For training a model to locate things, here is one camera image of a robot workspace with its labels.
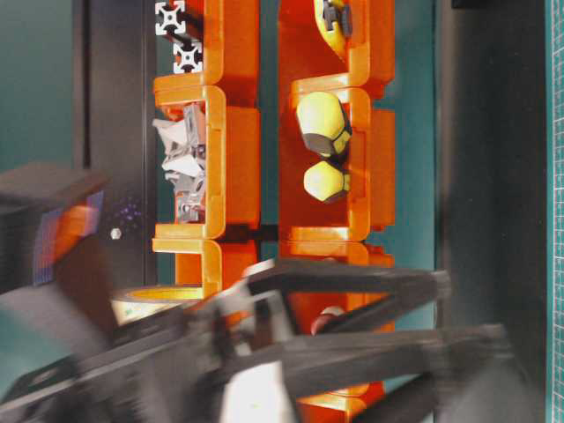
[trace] cutting mat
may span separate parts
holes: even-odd
[[[546,421],[564,422],[564,0],[546,1],[548,331]]]

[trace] orange divider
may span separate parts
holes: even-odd
[[[302,94],[290,98],[279,130],[280,239],[362,241],[370,230],[383,230],[395,218],[395,129],[393,112],[372,109],[364,90],[332,90],[352,125],[346,198],[325,204],[303,188],[305,171],[320,161],[306,149],[295,109]]]
[[[205,222],[159,223],[155,237],[213,239],[224,233],[226,225],[257,228],[261,207],[258,110],[227,106],[217,86],[189,86],[155,94],[156,106],[175,121],[182,119],[182,108],[192,101],[205,101]]]
[[[201,285],[203,298],[221,291],[221,248],[217,242],[153,239],[152,250],[175,254],[177,285]]]
[[[358,86],[383,97],[394,78],[394,0],[345,0],[352,11],[352,36],[342,62],[319,34],[313,0],[280,0],[278,74],[280,99],[295,93]]]
[[[204,13],[203,71],[155,78],[155,93],[187,85],[218,85],[230,105],[254,107],[260,50],[259,0],[196,0],[187,4],[188,12],[193,8]]]
[[[258,261],[256,244],[212,240],[153,239],[152,249],[174,254],[174,282],[203,287],[203,298],[241,279],[245,268]]]
[[[385,254],[381,247],[359,242],[281,241],[278,250],[282,257],[311,260],[332,258],[353,265],[394,265],[394,257]],[[300,293],[292,295],[290,303],[301,331],[309,333],[314,320],[327,307],[339,306],[345,311],[350,311],[381,298],[382,295],[378,293]],[[380,330],[393,331],[394,323],[388,323]],[[302,411],[307,416],[307,421],[349,421],[356,413],[364,410],[367,404],[372,404],[383,394],[381,382],[364,384],[303,398]]]

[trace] roll of tape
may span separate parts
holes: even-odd
[[[122,289],[112,295],[112,308],[119,324],[134,322],[204,297],[201,286],[144,286]]]

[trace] dark frame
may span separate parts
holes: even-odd
[[[74,166],[110,177],[98,236],[115,286],[155,285],[154,1],[76,0],[72,7]],[[120,226],[122,239],[112,240],[109,231]]]

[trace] small white screw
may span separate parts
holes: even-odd
[[[109,236],[112,238],[112,240],[119,240],[122,237],[122,231],[119,227],[115,227],[111,230]]]

